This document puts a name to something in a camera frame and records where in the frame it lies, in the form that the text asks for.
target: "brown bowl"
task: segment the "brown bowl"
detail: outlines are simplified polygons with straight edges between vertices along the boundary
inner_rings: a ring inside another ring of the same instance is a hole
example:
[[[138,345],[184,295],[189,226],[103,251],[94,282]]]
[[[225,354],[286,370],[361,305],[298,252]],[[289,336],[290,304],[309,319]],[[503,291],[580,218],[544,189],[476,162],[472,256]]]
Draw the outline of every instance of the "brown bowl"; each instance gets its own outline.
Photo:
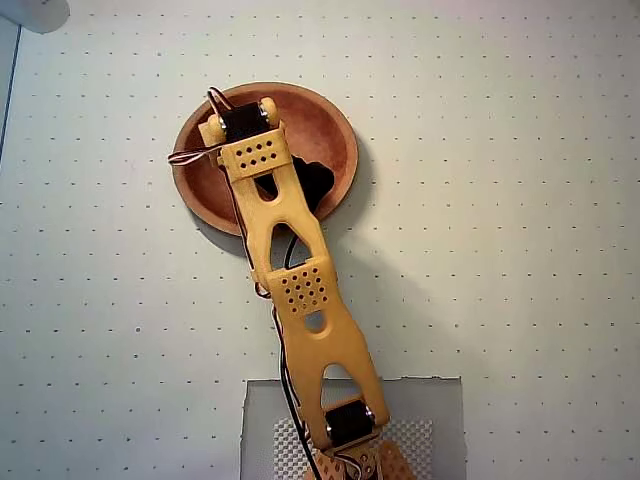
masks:
[[[322,163],[335,176],[333,188],[315,211],[319,220],[329,215],[347,194],[358,163],[353,129],[340,110],[317,93],[286,83],[248,83],[225,90],[224,94],[235,105],[273,98],[286,124],[291,153],[307,163]],[[174,152],[204,146],[198,124],[212,113],[209,102],[193,112],[178,134]],[[240,235],[231,193],[218,168],[206,158],[172,168],[176,187],[193,213],[219,230]]]

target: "robotic arm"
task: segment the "robotic arm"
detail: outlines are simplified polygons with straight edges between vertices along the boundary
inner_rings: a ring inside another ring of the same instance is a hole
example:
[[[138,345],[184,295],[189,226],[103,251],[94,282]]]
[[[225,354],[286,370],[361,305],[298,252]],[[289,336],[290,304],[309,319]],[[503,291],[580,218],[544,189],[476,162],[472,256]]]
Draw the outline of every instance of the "robotic arm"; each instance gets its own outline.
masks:
[[[199,125],[206,145],[201,156],[208,153],[225,172],[256,292],[273,301],[282,383],[311,464],[307,475],[330,478],[326,475],[331,469],[339,472],[342,465],[342,475],[357,480],[382,478],[380,457],[396,461],[399,454],[392,445],[383,443],[378,449],[372,443],[389,421],[389,412],[364,336],[340,296],[320,224],[305,201],[278,109],[270,98],[234,107],[214,88],[209,100],[214,114]],[[267,174],[277,190],[271,200],[261,197],[256,183]],[[288,225],[311,252],[301,265],[271,264],[272,231],[278,224]],[[308,326],[305,318],[310,314],[322,315],[322,324]],[[361,395],[323,408],[323,375],[331,364],[346,369]],[[324,455],[311,456],[306,429]],[[336,479],[338,472],[333,472]]]

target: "yellow bracket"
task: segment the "yellow bracket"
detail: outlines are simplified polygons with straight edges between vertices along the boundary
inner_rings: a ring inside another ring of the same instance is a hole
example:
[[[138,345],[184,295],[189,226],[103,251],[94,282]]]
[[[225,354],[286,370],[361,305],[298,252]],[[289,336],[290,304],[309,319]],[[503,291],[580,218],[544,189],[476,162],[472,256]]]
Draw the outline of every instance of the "yellow bracket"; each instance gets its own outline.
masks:
[[[268,105],[272,119],[275,105]],[[217,115],[199,128],[207,146],[224,138]],[[244,222],[252,277],[271,293],[277,309],[291,380],[300,399],[299,414],[309,426],[313,444],[322,451],[332,449],[321,403],[324,372],[331,364],[344,367],[360,387],[362,396],[358,398],[374,415],[375,436],[389,421],[382,388],[364,336],[340,297],[335,268],[320,224],[307,207],[282,123],[260,135],[223,145],[216,160],[227,172]],[[266,174],[273,175],[278,189],[270,201],[260,197],[255,183]],[[272,233],[280,223],[288,225],[311,252],[304,264],[289,270],[274,270],[271,265]],[[305,317],[314,312],[324,316],[318,330],[305,326]]]

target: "table surface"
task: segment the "table surface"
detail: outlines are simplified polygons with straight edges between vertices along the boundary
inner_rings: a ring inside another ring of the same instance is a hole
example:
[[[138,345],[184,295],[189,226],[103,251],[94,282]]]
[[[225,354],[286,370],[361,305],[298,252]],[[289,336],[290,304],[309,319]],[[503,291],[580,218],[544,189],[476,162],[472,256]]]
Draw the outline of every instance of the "table surface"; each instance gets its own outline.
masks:
[[[0,165],[0,478],[239,477],[278,343],[166,154],[258,80],[353,124],[342,292],[381,376],[462,377],[469,478],[638,478],[637,0],[71,10],[23,31]]]

